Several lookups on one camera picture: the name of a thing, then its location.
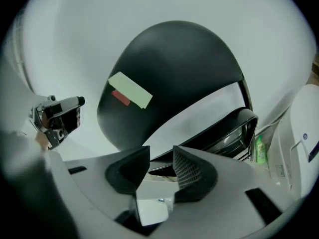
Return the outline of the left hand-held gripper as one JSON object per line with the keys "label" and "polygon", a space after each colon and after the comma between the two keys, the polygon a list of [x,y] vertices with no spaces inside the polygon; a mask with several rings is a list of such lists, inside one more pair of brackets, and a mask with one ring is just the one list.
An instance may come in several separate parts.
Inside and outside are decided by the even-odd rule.
{"label": "left hand-held gripper", "polygon": [[44,97],[38,106],[31,109],[31,124],[36,129],[35,140],[44,150],[55,149],[68,134],[80,126],[79,107],[84,104],[84,97],[70,97],[57,101],[56,97],[51,95]]}

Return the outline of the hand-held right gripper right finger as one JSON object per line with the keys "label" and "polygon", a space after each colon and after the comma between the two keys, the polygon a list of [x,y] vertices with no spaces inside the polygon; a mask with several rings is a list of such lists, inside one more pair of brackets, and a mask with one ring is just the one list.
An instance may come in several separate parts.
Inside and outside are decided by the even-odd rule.
{"label": "hand-held right gripper right finger", "polygon": [[292,217],[299,202],[263,173],[235,159],[175,146],[179,191],[157,239],[266,239]]}

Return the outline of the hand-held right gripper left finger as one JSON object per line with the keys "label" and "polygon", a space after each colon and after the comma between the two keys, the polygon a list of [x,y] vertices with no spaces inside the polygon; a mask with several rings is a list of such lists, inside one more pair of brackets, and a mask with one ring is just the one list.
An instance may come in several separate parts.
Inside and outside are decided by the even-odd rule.
{"label": "hand-held right gripper left finger", "polygon": [[47,156],[55,186],[79,239],[144,239],[153,227],[140,221],[136,192],[150,166],[149,146],[63,161]]}

